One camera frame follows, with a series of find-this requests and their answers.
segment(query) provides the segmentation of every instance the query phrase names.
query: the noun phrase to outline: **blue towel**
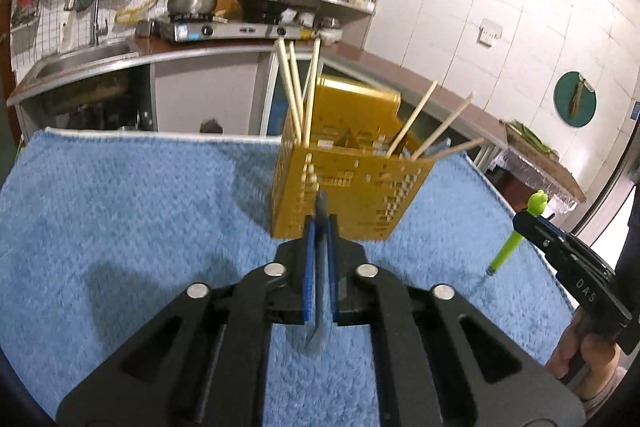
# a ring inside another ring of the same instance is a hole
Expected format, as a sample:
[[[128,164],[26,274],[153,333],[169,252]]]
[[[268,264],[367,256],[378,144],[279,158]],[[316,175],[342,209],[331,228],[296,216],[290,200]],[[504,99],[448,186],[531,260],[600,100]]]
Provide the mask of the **blue towel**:
[[[63,396],[190,282],[216,287],[268,263],[277,144],[36,134],[0,192],[0,346],[55,415]],[[439,161],[371,262],[446,282],[543,363],[572,314],[526,242],[478,282],[511,216],[462,156]],[[264,424],[378,425],[366,327],[310,354],[276,326]]]

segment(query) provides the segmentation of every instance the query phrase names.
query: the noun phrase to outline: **green cutting board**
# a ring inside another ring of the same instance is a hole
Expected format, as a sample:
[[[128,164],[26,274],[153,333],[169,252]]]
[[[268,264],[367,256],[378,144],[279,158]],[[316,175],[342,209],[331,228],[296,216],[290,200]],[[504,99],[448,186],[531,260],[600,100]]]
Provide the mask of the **green cutting board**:
[[[578,111],[574,118],[569,116],[578,82],[580,82],[580,73],[577,71],[569,71],[560,77],[554,91],[556,111],[560,118],[571,127],[584,127],[591,121],[591,118],[593,118],[596,112],[595,91],[590,91],[586,87],[583,87]]]

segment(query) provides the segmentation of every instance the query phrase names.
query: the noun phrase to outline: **metal screw head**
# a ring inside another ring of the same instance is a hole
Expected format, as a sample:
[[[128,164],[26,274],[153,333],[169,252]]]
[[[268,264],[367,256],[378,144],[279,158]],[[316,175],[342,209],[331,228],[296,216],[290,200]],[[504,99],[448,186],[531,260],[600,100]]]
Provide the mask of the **metal screw head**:
[[[361,264],[356,268],[356,273],[360,277],[375,277],[378,275],[378,267],[373,264]]]
[[[269,277],[281,277],[284,274],[286,274],[287,269],[285,268],[284,264],[269,263],[267,266],[264,267],[264,272]]]
[[[453,295],[456,294],[456,291],[448,284],[438,284],[433,289],[433,294],[438,299],[442,299],[443,301],[449,301],[453,298]]]
[[[209,287],[201,282],[196,282],[187,288],[187,295],[192,299],[202,299],[209,293]]]

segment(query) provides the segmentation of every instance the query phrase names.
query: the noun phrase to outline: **wooden chopstick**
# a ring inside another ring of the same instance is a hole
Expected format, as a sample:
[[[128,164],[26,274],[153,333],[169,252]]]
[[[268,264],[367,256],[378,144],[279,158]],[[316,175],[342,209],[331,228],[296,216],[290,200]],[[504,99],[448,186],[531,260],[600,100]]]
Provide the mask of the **wooden chopstick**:
[[[296,104],[298,106],[298,116],[300,117],[300,125],[305,120],[305,108],[302,105],[302,89],[300,88],[300,71],[298,70],[298,60],[296,58],[296,50],[293,41],[289,42],[289,62],[291,64],[291,80],[293,81],[293,92],[296,95]]]
[[[459,117],[460,113],[466,109],[466,106],[471,103],[471,100],[473,99],[473,97],[474,97],[474,92],[472,91],[469,94],[469,96],[466,97],[465,101],[460,105],[460,107],[457,108],[454,112],[452,112],[447,117],[447,119],[444,122],[442,122],[440,126],[433,133],[431,133],[431,136],[428,137],[423,142],[423,144],[420,145],[420,147],[418,147],[418,149],[411,155],[412,160],[417,160],[420,156],[422,156],[422,153],[425,152],[428,149],[428,147],[432,145],[433,142],[435,142],[438,139],[438,137],[447,130],[447,127],[449,127],[449,125],[451,125],[451,123],[457,117]]]
[[[418,115],[422,111],[424,104],[427,103],[427,100],[429,100],[429,97],[431,96],[431,94],[433,93],[433,91],[437,86],[438,86],[437,82],[432,82],[431,86],[429,87],[425,95],[422,97],[422,100],[420,100],[418,105],[415,106],[415,109],[411,113],[409,120],[406,121],[406,123],[404,124],[404,127],[402,127],[402,129],[400,130],[400,133],[398,133],[398,136],[396,136],[396,139],[393,140],[393,142],[391,142],[391,145],[389,146],[389,150],[386,152],[387,158],[391,158],[391,155],[396,150],[396,147],[398,147],[398,144],[402,141],[402,138],[404,138],[404,135],[407,134],[407,132],[409,131],[409,128],[414,124],[414,121],[416,118],[418,118]]]
[[[460,145],[456,145],[455,147],[450,147],[448,149],[444,149],[442,151],[436,152],[431,156],[427,156],[427,158],[423,158],[423,160],[432,160],[432,161],[442,160],[443,158],[446,158],[447,156],[451,156],[452,154],[455,154],[457,152],[473,149],[473,147],[476,147],[482,143],[484,143],[484,138],[476,138],[475,140],[470,140],[468,142],[461,143]]]
[[[306,111],[305,126],[303,134],[303,145],[309,147],[311,140],[311,117],[314,111],[314,96],[316,94],[316,80],[318,77],[318,59],[320,57],[320,39],[314,41],[314,51],[311,55],[311,64],[309,65],[310,74],[308,86],[306,86]]]
[[[284,45],[284,39],[276,40],[276,51],[278,52],[278,61],[280,62],[280,69],[282,70],[284,91],[287,95],[287,102],[289,102],[289,110],[291,111],[291,118],[293,119],[293,131],[296,134],[296,143],[300,143],[302,141],[301,121],[298,115],[296,95],[293,92],[291,71],[289,70],[289,61],[287,60],[287,50]]]

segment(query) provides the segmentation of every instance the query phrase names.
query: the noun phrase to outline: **kitchen counter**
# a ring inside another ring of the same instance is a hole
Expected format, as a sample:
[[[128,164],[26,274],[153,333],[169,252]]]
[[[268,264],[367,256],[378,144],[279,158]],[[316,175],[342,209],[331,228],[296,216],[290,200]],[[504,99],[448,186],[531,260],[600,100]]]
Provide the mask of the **kitchen counter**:
[[[28,82],[28,74],[25,80],[18,84],[14,92],[12,92],[7,100],[7,105],[16,105],[22,100],[47,90],[89,78],[96,74],[144,64],[206,57],[208,55],[269,54],[273,51],[273,41],[268,39],[229,39],[175,44],[152,37],[149,39],[135,38],[133,41],[139,51],[135,56],[127,56],[122,60],[112,60],[105,64],[97,63],[95,67],[85,64],[77,70],[65,71],[63,76],[51,82],[41,82],[36,85],[31,85]],[[310,52],[312,49],[311,42],[298,42],[296,49],[301,54]],[[430,80],[413,71],[348,44],[337,43],[323,46],[321,58],[324,63],[332,67],[337,67],[344,71],[353,71],[354,74],[366,76],[375,82],[398,90],[402,94],[403,100],[413,104],[421,99],[431,84]],[[443,120],[462,102],[463,99],[461,97],[445,87],[438,86],[427,103],[425,110],[431,116]],[[465,136],[482,136],[499,148],[507,147],[504,127],[496,118],[475,105],[469,105],[462,112],[454,127]]]

